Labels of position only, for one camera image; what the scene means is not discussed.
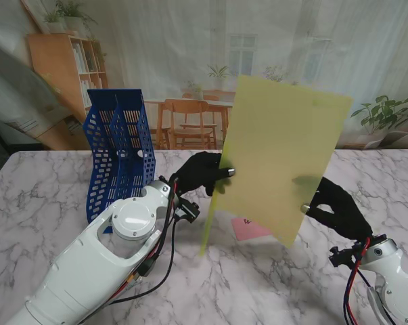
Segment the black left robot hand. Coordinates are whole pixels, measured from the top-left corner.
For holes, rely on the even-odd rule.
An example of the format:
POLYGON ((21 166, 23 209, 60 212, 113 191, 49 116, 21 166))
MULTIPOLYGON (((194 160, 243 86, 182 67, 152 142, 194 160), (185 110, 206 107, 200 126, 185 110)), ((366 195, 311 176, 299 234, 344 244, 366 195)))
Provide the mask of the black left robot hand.
POLYGON ((233 167, 219 167, 221 156, 207 151, 191 156, 169 179, 171 183, 175 182, 175 194, 181 196, 204 187, 206 195, 212 196, 217 181, 235 175, 233 167))

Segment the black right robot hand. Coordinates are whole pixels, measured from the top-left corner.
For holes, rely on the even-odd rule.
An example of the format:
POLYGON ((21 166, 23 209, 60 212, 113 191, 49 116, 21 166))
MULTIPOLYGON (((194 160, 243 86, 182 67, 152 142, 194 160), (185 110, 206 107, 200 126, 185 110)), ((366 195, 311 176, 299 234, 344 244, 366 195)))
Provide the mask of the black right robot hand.
POLYGON ((352 196, 325 177, 311 203, 302 205, 302 212, 349 240, 366 241, 373 236, 352 196))

